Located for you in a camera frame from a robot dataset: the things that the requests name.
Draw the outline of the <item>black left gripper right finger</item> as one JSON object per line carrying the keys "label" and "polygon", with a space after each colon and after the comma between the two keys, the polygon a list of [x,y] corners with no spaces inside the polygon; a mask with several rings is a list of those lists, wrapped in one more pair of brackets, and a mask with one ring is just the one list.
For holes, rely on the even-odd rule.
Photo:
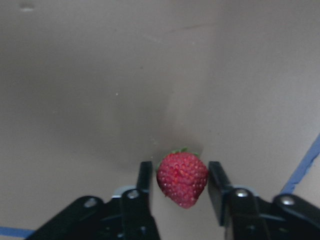
{"label": "black left gripper right finger", "polygon": [[226,240],[318,240],[320,209],[283,193],[267,202],[234,186],[218,161],[208,164],[208,194]]}

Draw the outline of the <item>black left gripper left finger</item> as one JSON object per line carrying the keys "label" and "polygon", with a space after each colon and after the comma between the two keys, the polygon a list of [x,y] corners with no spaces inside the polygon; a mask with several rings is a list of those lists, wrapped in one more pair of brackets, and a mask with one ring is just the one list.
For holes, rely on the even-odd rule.
{"label": "black left gripper left finger", "polygon": [[153,164],[143,161],[136,185],[110,201],[83,196],[28,236],[29,240],[158,240],[150,210]]}

